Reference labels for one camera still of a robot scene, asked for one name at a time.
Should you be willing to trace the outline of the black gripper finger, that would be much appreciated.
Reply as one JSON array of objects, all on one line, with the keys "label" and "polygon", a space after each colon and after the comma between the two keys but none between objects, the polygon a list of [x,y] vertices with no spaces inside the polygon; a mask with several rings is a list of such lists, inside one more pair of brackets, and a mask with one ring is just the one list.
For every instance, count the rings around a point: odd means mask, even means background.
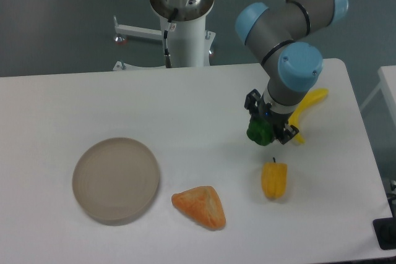
[{"label": "black gripper finger", "polygon": [[282,144],[288,143],[292,140],[297,134],[299,134],[299,129],[294,125],[284,124],[281,127],[277,128],[276,136],[277,140]]},{"label": "black gripper finger", "polygon": [[260,103],[261,103],[261,95],[259,91],[256,89],[250,91],[245,97],[244,108],[248,110],[249,114],[254,119],[261,118]]}]

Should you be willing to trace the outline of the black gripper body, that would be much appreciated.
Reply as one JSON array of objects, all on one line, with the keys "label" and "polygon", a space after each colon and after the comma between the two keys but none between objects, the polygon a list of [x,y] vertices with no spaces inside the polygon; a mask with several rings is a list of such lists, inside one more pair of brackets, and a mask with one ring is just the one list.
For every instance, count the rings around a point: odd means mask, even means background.
[{"label": "black gripper body", "polygon": [[291,114],[294,112],[294,106],[285,106],[277,103],[273,98],[262,95],[260,103],[260,119],[266,120],[273,130],[273,136],[276,136],[277,128],[288,124]]}]

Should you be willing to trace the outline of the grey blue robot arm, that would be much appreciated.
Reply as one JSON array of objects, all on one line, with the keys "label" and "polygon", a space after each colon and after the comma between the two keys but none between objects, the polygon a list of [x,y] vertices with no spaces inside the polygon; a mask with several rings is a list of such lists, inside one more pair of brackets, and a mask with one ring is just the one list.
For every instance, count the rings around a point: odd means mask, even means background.
[{"label": "grey blue robot arm", "polygon": [[[202,67],[209,61],[206,17],[214,0],[150,0],[160,19],[167,68]],[[269,76],[263,93],[247,94],[247,136],[261,146],[287,143],[298,135],[291,116],[315,85],[323,68],[320,51],[303,38],[342,19],[348,0],[285,0],[278,10],[256,2],[235,22],[241,42]]]}]

